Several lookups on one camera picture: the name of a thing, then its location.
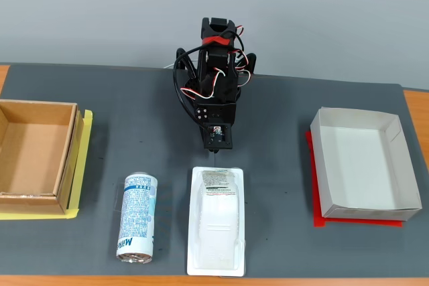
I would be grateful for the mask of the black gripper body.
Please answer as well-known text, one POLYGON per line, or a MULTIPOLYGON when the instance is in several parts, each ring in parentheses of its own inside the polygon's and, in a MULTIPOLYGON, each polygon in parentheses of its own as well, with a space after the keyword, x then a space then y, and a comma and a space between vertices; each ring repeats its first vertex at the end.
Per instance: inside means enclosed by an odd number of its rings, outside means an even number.
POLYGON ((235 122, 237 104, 227 102, 218 103, 213 100, 195 100, 195 116, 199 123, 227 123, 235 122))

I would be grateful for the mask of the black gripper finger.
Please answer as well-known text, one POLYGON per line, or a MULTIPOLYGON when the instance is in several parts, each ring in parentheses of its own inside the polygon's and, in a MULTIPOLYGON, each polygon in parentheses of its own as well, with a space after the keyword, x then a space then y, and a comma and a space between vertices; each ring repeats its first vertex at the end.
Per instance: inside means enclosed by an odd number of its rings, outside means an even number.
POLYGON ((219 152, 220 125, 218 123, 202 123, 200 135, 206 150, 213 153, 219 152))

